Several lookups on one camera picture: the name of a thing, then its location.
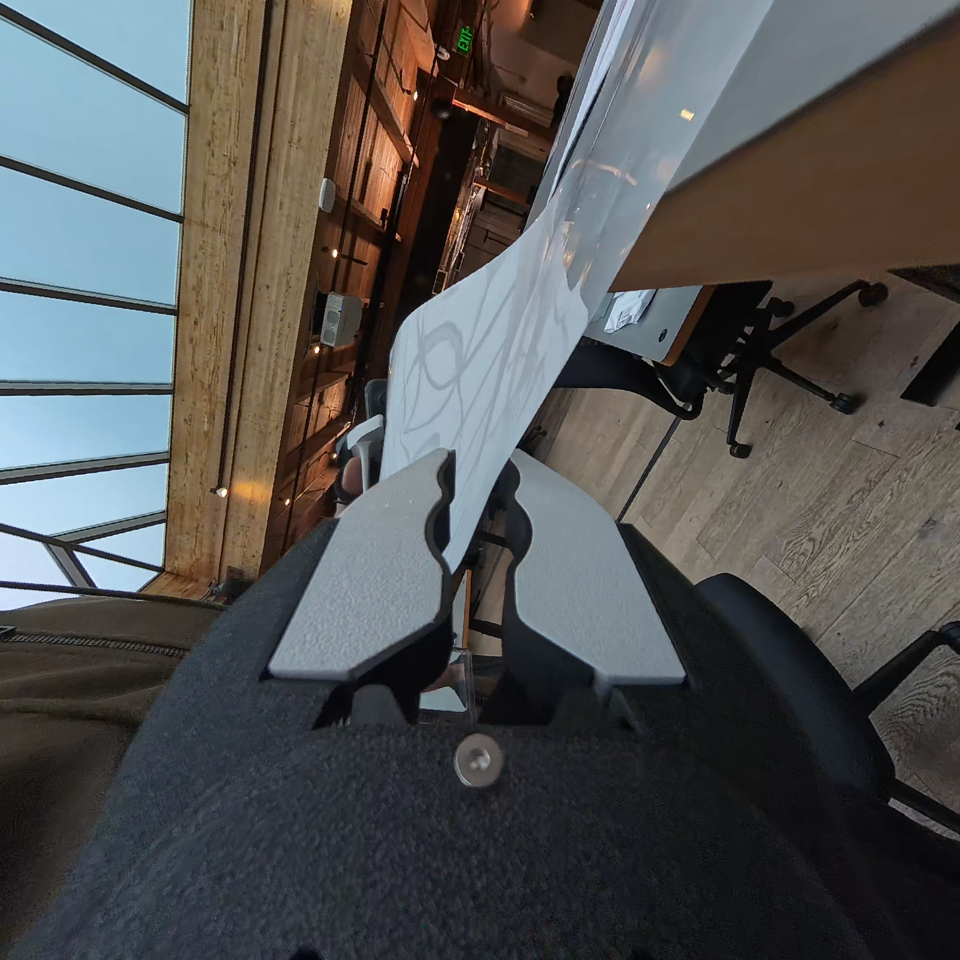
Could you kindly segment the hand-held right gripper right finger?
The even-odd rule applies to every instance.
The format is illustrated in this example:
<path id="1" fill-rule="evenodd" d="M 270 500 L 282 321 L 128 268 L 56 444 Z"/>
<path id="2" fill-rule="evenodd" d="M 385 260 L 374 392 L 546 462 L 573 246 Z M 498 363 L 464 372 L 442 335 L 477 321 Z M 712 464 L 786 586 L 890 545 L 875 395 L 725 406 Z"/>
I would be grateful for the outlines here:
<path id="1" fill-rule="evenodd" d="M 618 524 L 579 486 L 516 450 L 495 488 L 510 552 L 504 669 L 482 724 L 641 724 L 626 693 L 687 672 Z"/>

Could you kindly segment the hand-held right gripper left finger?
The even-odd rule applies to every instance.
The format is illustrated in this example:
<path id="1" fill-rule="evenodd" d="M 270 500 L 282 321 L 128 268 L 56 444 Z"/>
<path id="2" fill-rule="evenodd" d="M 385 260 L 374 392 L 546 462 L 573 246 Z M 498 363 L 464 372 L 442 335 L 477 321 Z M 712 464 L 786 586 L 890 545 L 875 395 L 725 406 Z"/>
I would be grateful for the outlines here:
<path id="1" fill-rule="evenodd" d="M 434 450 L 341 515 L 268 662 L 271 679 L 331 688 L 332 718 L 416 724 L 453 647 L 455 453 Z"/>

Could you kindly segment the white drawing paper sheet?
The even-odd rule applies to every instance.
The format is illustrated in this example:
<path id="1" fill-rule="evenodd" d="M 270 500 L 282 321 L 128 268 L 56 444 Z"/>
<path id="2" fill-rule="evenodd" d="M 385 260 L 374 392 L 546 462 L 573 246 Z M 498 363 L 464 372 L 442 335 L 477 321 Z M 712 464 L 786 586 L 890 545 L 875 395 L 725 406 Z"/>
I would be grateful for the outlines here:
<path id="1" fill-rule="evenodd" d="M 504 252 L 404 319 L 390 351 L 381 478 L 434 450 L 455 453 L 451 570 L 506 461 L 587 326 L 551 201 Z"/>

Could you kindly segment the clear plastic sleeve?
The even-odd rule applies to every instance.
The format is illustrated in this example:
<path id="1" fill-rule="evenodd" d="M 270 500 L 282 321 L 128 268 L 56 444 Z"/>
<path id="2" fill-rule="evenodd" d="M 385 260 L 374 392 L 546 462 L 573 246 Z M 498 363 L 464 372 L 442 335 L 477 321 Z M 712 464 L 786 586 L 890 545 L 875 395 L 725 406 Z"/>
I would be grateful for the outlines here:
<path id="1" fill-rule="evenodd" d="M 567 280 L 580 287 L 587 324 L 771 5 L 645 2 L 630 8 L 565 171 L 537 216 L 558 204 L 568 226 Z"/>

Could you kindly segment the grey desk with wooden edge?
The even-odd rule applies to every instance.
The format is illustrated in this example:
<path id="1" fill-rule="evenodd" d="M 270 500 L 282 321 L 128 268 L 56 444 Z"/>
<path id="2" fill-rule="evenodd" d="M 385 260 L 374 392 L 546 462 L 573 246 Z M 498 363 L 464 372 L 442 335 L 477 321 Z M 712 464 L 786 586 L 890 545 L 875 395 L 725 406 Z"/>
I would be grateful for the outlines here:
<path id="1" fill-rule="evenodd" d="M 606 298 L 613 293 L 610 292 L 582 335 L 588 342 L 669 366 L 679 357 L 716 291 L 715 284 L 659 289 L 639 323 L 604 335 L 596 321 L 601 307 L 606 306 Z"/>

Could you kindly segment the black desk leg panel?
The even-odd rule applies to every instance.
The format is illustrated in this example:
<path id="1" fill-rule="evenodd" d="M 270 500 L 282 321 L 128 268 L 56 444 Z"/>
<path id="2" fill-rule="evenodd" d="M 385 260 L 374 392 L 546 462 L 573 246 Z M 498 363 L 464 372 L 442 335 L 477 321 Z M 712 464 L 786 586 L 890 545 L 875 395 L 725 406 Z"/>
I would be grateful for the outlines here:
<path id="1" fill-rule="evenodd" d="M 896 268 L 889 274 L 921 289 L 959 304 L 959 264 Z M 905 387 L 900 399 L 927 407 L 937 406 L 944 393 L 958 380 L 959 323 L 937 346 Z"/>

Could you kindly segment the black office chair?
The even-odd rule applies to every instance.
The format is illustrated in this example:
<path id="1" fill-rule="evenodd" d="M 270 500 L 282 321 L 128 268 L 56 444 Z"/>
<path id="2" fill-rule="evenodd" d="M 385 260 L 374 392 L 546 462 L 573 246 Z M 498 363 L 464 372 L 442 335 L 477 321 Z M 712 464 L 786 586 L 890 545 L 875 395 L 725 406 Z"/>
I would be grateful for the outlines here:
<path id="1" fill-rule="evenodd" d="M 635 394 L 684 422 L 701 415 L 708 392 L 729 396 L 726 445 L 736 459 L 746 459 L 752 450 L 750 444 L 738 440 L 738 429 L 759 370 L 771 372 L 841 414 L 853 414 L 862 402 L 860 397 L 827 391 L 787 367 L 774 352 L 853 295 L 864 308 L 881 305 L 889 296 L 888 287 L 858 279 L 796 314 L 792 301 L 775 296 L 761 304 L 772 285 L 767 280 L 718 286 L 670 365 L 583 338 L 554 387 Z"/>
<path id="2" fill-rule="evenodd" d="M 864 805 L 896 801 L 958 834 L 958 813 L 899 780 L 871 714 L 941 647 L 959 654 L 959 624 L 927 630 L 856 687 L 772 601 L 722 573 L 698 583 L 702 597 L 738 634 L 786 702 L 823 774 L 839 794 Z"/>

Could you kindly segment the white crumpled bag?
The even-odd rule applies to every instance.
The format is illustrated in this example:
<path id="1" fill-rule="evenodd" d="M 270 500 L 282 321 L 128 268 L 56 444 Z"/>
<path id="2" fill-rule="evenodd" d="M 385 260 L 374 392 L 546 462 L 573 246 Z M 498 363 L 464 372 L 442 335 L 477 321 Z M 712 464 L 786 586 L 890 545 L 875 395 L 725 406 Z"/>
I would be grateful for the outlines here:
<path id="1" fill-rule="evenodd" d="M 612 335 L 626 327 L 637 325 L 657 293 L 656 289 L 610 293 L 596 320 L 602 334 Z"/>

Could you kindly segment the person's brown clothing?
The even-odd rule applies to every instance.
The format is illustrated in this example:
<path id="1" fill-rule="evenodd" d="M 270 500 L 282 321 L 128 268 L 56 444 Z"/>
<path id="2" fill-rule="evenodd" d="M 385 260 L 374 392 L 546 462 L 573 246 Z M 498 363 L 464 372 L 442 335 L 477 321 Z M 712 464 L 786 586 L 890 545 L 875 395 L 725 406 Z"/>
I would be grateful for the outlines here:
<path id="1" fill-rule="evenodd" d="M 80 595 L 2 609 L 2 958 L 54 903 L 145 717 L 220 615 Z"/>

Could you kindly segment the skylight window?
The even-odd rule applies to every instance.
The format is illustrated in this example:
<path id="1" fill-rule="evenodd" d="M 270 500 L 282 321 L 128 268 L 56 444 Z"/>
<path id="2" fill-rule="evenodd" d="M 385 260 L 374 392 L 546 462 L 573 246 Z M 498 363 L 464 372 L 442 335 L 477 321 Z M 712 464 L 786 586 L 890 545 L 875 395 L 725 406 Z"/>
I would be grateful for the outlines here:
<path id="1" fill-rule="evenodd" d="M 196 10 L 1 5 L 3 610 L 162 572 Z"/>

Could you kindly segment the white wall box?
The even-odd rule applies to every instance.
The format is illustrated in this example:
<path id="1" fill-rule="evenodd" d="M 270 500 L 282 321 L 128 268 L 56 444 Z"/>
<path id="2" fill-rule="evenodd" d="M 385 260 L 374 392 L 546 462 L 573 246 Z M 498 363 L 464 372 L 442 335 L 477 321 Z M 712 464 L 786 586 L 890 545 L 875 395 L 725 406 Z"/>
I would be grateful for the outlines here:
<path id="1" fill-rule="evenodd" d="M 318 301 L 318 340 L 339 349 L 354 342 L 361 326 L 365 301 L 354 294 L 323 294 Z"/>

